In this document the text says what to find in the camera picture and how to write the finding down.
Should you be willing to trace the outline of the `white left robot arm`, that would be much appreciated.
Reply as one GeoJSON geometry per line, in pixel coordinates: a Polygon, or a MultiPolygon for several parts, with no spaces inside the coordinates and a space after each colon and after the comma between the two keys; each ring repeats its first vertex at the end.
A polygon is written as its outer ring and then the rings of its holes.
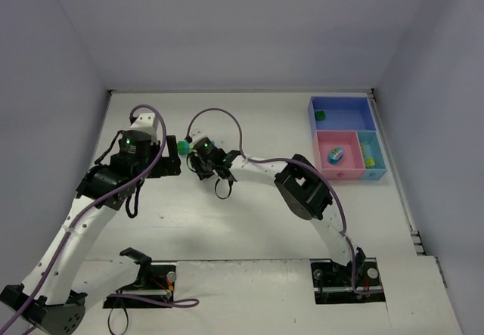
{"type": "Polygon", "coordinates": [[[102,158],[85,174],[59,231],[35,268],[19,283],[6,286],[1,302],[14,311],[2,326],[5,333],[22,318],[46,334],[72,334],[86,311],[118,288],[142,282],[150,258],[132,248],[108,262],[92,279],[76,276],[106,225],[121,210],[137,214],[139,193],[149,178],[181,172],[175,136],[166,134],[161,114],[151,106],[130,116],[130,127],[112,141],[119,150],[104,164],[102,158]]]}

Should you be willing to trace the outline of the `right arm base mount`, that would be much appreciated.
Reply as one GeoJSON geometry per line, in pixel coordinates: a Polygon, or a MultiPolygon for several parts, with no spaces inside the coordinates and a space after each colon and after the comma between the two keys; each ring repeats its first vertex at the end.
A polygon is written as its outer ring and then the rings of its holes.
{"type": "Polygon", "coordinates": [[[316,305],[348,305],[385,302],[376,259],[366,259],[357,271],[355,283],[352,266],[342,268],[329,259],[310,262],[316,305]]]}

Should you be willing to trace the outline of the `teal oval lego piece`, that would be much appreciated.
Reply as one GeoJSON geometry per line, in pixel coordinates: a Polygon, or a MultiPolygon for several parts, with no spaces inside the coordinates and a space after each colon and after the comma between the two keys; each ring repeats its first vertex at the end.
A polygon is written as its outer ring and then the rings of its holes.
{"type": "Polygon", "coordinates": [[[331,165],[338,164],[344,158],[345,151],[342,147],[333,147],[327,155],[327,161],[331,165]]]}

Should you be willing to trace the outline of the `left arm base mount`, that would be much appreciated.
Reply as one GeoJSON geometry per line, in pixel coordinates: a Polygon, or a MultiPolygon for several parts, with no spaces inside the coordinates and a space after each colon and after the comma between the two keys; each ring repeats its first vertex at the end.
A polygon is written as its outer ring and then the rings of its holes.
{"type": "MultiPolygon", "coordinates": [[[[133,295],[152,299],[157,302],[171,302],[174,300],[175,285],[166,278],[168,273],[176,273],[174,262],[154,262],[151,267],[151,274],[146,277],[144,284],[139,287],[135,285],[124,286],[118,289],[123,295],[133,295]]],[[[131,298],[107,297],[103,309],[164,309],[163,306],[139,301],[131,298]]]]}

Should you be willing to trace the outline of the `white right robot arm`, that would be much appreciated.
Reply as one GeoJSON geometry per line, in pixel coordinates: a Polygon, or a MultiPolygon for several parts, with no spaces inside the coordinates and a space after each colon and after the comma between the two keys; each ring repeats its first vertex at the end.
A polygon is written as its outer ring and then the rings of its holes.
{"type": "Polygon", "coordinates": [[[229,185],[245,181],[277,188],[289,210],[315,227],[333,264],[356,271],[362,267],[365,254],[347,236],[341,202],[304,156],[250,157],[239,150],[225,152],[203,136],[194,142],[187,161],[201,180],[216,176],[218,181],[226,180],[229,185]]]}

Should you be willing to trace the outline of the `dark green lego brick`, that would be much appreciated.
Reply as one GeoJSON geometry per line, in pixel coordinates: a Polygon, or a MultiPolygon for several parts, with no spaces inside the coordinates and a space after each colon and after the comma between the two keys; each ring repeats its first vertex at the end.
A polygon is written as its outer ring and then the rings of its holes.
{"type": "Polygon", "coordinates": [[[323,110],[315,111],[315,120],[323,121],[326,119],[326,114],[323,110]]]}

